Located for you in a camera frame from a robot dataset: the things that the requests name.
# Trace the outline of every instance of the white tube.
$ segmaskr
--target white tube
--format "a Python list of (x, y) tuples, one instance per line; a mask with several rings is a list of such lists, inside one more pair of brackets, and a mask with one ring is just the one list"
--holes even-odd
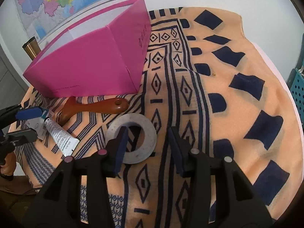
[(73, 151), (79, 143), (79, 140), (71, 136), (51, 118), (47, 118), (44, 122), (44, 125), (50, 135), (53, 137), (57, 146), (60, 148), (63, 155), (65, 157), (72, 155)]

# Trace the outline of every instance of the teal plastic basket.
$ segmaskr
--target teal plastic basket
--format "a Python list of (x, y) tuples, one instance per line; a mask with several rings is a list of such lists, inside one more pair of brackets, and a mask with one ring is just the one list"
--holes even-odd
[(298, 69), (295, 69), (295, 71), (296, 75), (290, 88), (290, 92), (298, 109), (301, 122), (304, 123), (304, 78), (303, 75), (299, 73)]

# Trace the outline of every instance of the white wall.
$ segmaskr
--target white wall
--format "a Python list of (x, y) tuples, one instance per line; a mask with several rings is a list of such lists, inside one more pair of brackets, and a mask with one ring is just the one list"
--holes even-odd
[[(81, 14), (69, 23), (60, 27), (40, 43), (44, 48), (58, 33), (67, 26), (95, 12), (123, 0), (114, 0)], [(243, 18), (243, 28), (247, 39), (257, 43), (270, 57), (282, 74), (288, 79), (291, 69), (297, 63), (304, 24), (290, 0), (145, 0), (147, 9), (161, 9), (179, 6), (206, 6), (230, 10)], [(23, 52), (22, 45), (28, 37), (19, 21), (14, 0), (5, 0), (0, 8), (0, 35), (10, 55), (12, 64), (18, 65), (21, 71), (29, 65), (30, 59)]]

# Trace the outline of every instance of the white tape roll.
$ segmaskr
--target white tape roll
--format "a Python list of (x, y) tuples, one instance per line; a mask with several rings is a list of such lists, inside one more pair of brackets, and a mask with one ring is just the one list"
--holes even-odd
[(144, 161), (151, 155), (156, 146), (157, 135), (152, 122), (141, 114), (125, 114), (114, 120), (110, 125), (106, 135), (106, 143), (108, 143), (109, 140), (116, 138), (119, 129), (122, 126), (140, 126), (145, 133), (145, 138), (141, 147), (133, 152), (126, 152), (123, 158), (123, 163), (137, 164)]

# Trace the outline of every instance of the pink box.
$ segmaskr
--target pink box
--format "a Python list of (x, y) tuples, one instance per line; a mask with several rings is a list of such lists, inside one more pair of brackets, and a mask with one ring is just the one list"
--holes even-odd
[(144, 0), (109, 6), (61, 32), (23, 76), (46, 97), (137, 93), (150, 33)]

